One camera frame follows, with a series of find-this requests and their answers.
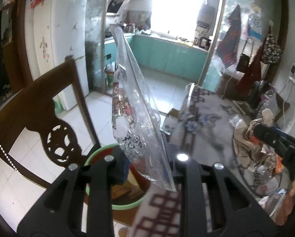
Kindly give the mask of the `teal kitchen cabinets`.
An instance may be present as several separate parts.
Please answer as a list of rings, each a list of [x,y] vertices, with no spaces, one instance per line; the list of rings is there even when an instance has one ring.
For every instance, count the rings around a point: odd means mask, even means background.
[[[208,51],[148,35],[126,34],[128,44],[141,67],[197,81]]]

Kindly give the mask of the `plaid hanging cloth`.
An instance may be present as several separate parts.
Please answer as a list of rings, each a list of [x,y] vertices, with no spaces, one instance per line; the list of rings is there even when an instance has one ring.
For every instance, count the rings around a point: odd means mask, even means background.
[[[235,7],[227,20],[229,22],[229,29],[216,49],[216,54],[222,60],[226,68],[235,64],[237,59],[241,37],[241,8],[239,4]]]

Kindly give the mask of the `patterned floral tablecloth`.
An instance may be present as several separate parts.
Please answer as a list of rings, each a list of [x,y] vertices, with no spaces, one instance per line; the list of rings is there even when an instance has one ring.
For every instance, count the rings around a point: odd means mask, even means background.
[[[189,84],[168,145],[178,146],[202,165],[222,163],[232,172],[233,129],[229,121],[235,115],[228,100]],[[176,188],[176,192],[169,192],[151,186],[136,214],[131,236],[180,236],[181,186],[176,184]]]

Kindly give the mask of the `pile of wrappers trash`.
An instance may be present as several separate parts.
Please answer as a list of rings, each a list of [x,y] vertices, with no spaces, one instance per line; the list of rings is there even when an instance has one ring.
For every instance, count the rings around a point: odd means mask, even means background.
[[[255,126],[272,126],[273,119],[270,109],[264,109],[262,115],[250,124],[235,116],[233,120],[238,122],[235,125],[233,145],[244,184],[275,223],[283,226],[288,222],[295,205],[295,177],[292,177],[289,187],[284,187],[281,157],[253,134]]]

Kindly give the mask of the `range hood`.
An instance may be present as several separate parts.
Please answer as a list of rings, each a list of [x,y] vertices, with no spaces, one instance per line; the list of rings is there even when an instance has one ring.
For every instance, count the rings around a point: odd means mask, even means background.
[[[107,16],[120,16],[130,0],[108,0]]]

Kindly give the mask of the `cardboard box on floor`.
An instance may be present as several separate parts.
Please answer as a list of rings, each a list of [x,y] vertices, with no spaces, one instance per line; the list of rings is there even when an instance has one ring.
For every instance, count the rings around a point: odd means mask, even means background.
[[[161,123],[161,130],[163,130],[166,134],[170,135],[175,129],[176,124],[178,123],[180,111],[172,108],[164,117]]]

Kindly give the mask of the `white refrigerator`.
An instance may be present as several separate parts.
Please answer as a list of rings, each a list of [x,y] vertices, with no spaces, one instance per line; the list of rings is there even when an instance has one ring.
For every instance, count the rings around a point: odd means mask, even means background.
[[[89,93],[85,60],[87,0],[44,0],[33,9],[33,32],[40,75],[73,56],[84,96]]]

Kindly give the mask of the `green red trash bucket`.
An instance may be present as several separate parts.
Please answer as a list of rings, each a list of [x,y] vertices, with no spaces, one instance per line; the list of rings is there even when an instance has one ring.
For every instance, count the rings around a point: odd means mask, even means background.
[[[101,158],[110,155],[115,146],[118,146],[118,144],[109,144],[97,150],[92,148],[84,165],[94,164]],[[134,165],[130,164],[126,182],[123,185],[114,185],[111,188],[112,209],[129,210],[139,206],[143,202],[149,187],[150,181],[141,176]]]

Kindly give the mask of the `dark wooden chair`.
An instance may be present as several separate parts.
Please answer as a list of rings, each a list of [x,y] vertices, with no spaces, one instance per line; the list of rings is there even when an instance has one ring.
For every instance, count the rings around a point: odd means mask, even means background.
[[[94,144],[92,152],[101,147],[91,121],[81,89],[75,60],[67,56],[65,62],[43,74],[22,89],[0,111],[0,158],[19,175],[41,188],[50,183],[29,171],[10,154],[10,150],[24,129],[37,132],[42,147],[51,162],[67,167],[71,163],[84,165],[84,155],[72,127],[55,114],[54,97],[72,87],[85,126]]]

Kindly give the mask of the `clear printed plastic bag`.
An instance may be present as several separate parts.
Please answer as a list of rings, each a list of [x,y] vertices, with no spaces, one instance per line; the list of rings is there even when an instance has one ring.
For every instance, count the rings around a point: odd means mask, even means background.
[[[114,138],[144,178],[174,192],[156,103],[122,28],[111,24],[109,29],[116,44],[112,99]]]

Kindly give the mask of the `small green kitchen bin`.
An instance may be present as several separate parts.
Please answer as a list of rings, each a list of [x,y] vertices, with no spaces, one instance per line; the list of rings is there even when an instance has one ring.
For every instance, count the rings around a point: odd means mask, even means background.
[[[115,71],[116,71],[116,63],[115,62],[112,62],[112,63],[107,64],[105,66],[106,79],[107,79],[107,84],[108,84],[109,88],[113,87]]]

